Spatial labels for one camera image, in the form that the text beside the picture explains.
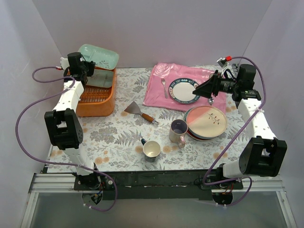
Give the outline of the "mint divided tray red berries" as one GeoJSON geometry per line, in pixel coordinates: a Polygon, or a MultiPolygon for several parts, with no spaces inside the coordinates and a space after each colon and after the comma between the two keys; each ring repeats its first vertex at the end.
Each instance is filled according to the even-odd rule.
{"type": "Polygon", "coordinates": [[[96,67],[92,76],[87,78],[87,86],[110,88],[113,84],[114,71],[96,67]]]}

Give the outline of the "pink cream round plate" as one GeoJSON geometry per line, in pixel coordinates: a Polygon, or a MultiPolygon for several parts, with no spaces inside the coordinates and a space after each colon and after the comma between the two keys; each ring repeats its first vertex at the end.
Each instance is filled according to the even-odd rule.
{"type": "Polygon", "coordinates": [[[205,140],[220,136],[228,125],[225,114],[212,106],[199,106],[188,110],[184,121],[191,134],[205,140]]]}

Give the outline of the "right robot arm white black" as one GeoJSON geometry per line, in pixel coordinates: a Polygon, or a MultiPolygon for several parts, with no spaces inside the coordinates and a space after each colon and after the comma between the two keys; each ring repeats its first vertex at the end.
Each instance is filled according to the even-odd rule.
{"type": "Polygon", "coordinates": [[[266,103],[266,95],[260,95],[257,90],[253,89],[256,74],[261,75],[262,73],[255,63],[241,64],[236,78],[222,78],[214,73],[208,81],[195,90],[200,96],[207,98],[218,92],[232,94],[232,99],[245,121],[207,170],[201,181],[205,186],[217,185],[219,188],[225,189],[234,181],[240,181],[250,176],[275,177],[280,171],[287,144],[284,140],[279,140],[268,125],[262,109],[266,103]],[[243,130],[249,134],[249,142],[239,159],[224,163],[215,169],[220,158],[243,130]]]}

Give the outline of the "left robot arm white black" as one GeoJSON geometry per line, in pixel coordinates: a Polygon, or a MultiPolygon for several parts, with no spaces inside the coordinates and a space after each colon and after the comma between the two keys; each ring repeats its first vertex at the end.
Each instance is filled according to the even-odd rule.
{"type": "Polygon", "coordinates": [[[96,190],[101,178],[93,172],[97,167],[80,150],[83,142],[83,129],[76,115],[76,108],[85,90],[87,78],[94,73],[95,62],[88,62],[80,52],[67,55],[67,64],[61,58],[61,67],[65,70],[64,92],[52,111],[44,115],[51,144],[62,150],[76,164],[76,176],[79,184],[96,190]]]}

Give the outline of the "orange plastic dish bin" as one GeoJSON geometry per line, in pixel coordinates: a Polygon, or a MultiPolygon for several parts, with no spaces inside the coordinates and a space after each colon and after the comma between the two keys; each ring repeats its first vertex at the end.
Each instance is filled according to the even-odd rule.
{"type": "Polygon", "coordinates": [[[103,117],[109,116],[114,111],[115,95],[117,87],[116,69],[114,71],[113,84],[110,88],[85,86],[76,108],[79,117],[103,117]]]}

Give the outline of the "round plate dark green rim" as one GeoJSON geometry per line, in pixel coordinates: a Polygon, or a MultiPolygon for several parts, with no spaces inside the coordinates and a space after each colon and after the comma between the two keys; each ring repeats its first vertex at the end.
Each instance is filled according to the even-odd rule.
{"type": "Polygon", "coordinates": [[[190,105],[199,100],[200,96],[192,92],[199,84],[189,78],[179,78],[172,81],[169,85],[170,97],[179,104],[190,105]]]}

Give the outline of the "stack of coloured plates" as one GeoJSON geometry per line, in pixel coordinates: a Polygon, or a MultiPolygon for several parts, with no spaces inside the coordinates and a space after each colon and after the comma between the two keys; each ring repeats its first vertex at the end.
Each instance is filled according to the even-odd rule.
{"type": "MultiPolygon", "coordinates": [[[[189,109],[189,110],[184,114],[184,117],[183,117],[183,120],[184,120],[187,124],[188,124],[187,116],[188,116],[188,114],[189,114],[190,111],[191,111],[191,109],[189,109]]],[[[203,141],[210,141],[210,140],[212,140],[212,139],[215,139],[215,138],[218,138],[218,137],[221,136],[221,134],[220,134],[220,135],[218,135],[218,136],[211,137],[211,138],[200,138],[200,137],[197,137],[196,135],[194,135],[194,134],[190,131],[190,128],[188,128],[187,134],[188,134],[191,138],[193,138],[193,139],[195,139],[195,140],[197,140],[197,141],[201,141],[201,142],[203,142],[203,141]]]]}

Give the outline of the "small silver spoon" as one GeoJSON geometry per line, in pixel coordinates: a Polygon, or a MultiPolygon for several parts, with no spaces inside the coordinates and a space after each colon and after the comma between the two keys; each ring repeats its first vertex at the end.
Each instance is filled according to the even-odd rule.
{"type": "Polygon", "coordinates": [[[168,94],[167,94],[167,90],[166,90],[166,81],[165,81],[164,78],[161,79],[161,83],[163,85],[165,98],[167,99],[168,98],[168,94]]]}

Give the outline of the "pink cloth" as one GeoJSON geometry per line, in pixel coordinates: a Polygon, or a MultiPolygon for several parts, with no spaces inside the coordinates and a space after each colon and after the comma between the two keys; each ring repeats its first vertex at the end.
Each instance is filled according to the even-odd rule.
{"type": "Polygon", "coordinates": [[[174,63],[158,63],[152,69],[143,100],[143,105],[183,112],[197,106],[208,106],[208,100],[204,97],[200,97],[197,102],[192,104],[179,104],[175,102],[169,95],[169,85],[172,81],[179,78],[189,78],[196,81],[200,85],[206,82],[209,79],[209,75],[214,72],[214,70],[182,66],[174,63]],[[166,90],[168,94],[167,99],[164,95],[164,89],[161,82],[162,78],[164,78],[166,81],[166,90]]]}

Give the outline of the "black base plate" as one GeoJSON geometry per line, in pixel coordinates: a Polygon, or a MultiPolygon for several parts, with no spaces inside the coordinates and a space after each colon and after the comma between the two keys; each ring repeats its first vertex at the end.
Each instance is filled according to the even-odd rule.
{"type": "Polygon", "coordinates": [[[212,190],[221,190],[228,183],[206,186],[202,170],[112,171],[118,188],[118,199],[199,199],[212,200],[212,190]]]}

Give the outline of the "aluminium frame rail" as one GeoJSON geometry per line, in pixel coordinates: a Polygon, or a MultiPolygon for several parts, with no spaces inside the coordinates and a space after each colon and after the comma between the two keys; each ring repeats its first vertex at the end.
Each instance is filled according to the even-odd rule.
{"type": "MultiPolygon", "coordinates": [[[[39,193],[72,193],[75,179],[70,173],[34,174],[28,191],[28,201],[30,204],[36,204],[39,193]]],[[[250,192],[275,192],[287,227],[295,228],[296,222],[280,176],[273,178],[252,177],[252,180],[250,192]]]]}

